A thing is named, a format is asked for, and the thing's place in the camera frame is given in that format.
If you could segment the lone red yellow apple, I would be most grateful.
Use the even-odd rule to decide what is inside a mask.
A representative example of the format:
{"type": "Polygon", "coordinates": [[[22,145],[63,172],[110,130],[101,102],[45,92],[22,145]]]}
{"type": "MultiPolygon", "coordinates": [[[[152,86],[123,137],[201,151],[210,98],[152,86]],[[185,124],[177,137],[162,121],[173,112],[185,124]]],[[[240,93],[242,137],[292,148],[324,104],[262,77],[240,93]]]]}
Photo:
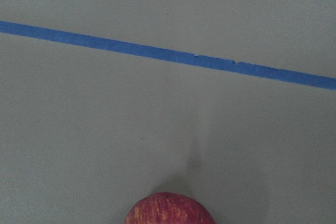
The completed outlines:
{"type": "Polygon", "coordinates": [[[214,224],[215,220],[198,201],[181,194],[161,192],[139,200],[124,223],[214,224]]]}

